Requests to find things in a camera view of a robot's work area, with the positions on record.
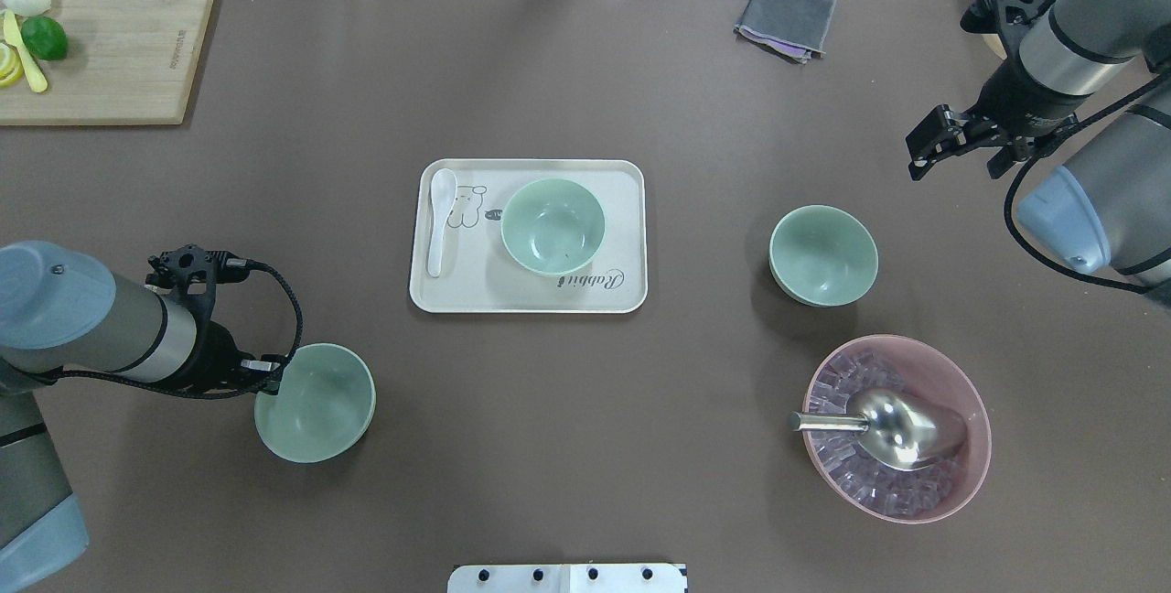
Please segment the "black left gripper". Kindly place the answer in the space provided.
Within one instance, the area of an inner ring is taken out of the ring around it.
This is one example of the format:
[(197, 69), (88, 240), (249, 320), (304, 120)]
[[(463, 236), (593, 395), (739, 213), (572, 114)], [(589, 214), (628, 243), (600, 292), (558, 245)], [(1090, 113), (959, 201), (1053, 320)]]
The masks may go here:
[(196, 350), (189, 359), (189, 391), (278, 394), (282, 372), (285, 357), (256, 360), (239, 352), (230, 330), (208, 321), (199, 326)]

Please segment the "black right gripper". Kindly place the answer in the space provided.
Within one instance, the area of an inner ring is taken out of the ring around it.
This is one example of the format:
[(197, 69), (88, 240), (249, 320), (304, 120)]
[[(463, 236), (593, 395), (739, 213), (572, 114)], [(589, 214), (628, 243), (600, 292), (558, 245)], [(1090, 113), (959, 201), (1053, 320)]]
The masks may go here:
[(999, 146), (989, 159), (989, 177), (998, 179), (1011, 166), (1032, 156), (1027, 138), (1045, 137), (1080, 108), (1080, 97), (1055, 93), (1034, 80), (1020, 59), (999, 64), (982, 86), (975, 105), (958, 111), (934, 105), (905, 137), (908, 173), (922, 180), (933, 165), (974, 148)]

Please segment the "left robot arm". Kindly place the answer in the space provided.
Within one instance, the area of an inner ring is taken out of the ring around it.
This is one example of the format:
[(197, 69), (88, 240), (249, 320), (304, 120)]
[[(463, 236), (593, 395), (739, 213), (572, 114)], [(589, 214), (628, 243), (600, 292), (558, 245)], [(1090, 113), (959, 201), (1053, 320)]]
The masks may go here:
[(196, 245), (149, 259), (142, 284), (44, 240), (1, 251), (4, 591), (55, 575), (85, 551), (80, 500), (35, 391), (93, 379), (185, 400), (275, 393), (289, 354), (239, 350), (212, 313), (222, 284), (269, 264)]

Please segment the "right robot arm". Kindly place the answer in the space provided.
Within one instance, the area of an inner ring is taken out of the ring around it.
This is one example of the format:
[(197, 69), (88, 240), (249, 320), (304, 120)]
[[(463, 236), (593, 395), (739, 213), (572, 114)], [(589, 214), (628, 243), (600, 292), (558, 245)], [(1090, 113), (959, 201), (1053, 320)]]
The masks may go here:
[(974, 105), (936, 105), (908, 135), (915, 180), (994, 148), (1016, 176), (1009, 234), (1060, 275), (1167, 307), (1167, 0), (975, 0), (966, 33), (1006, 59)]

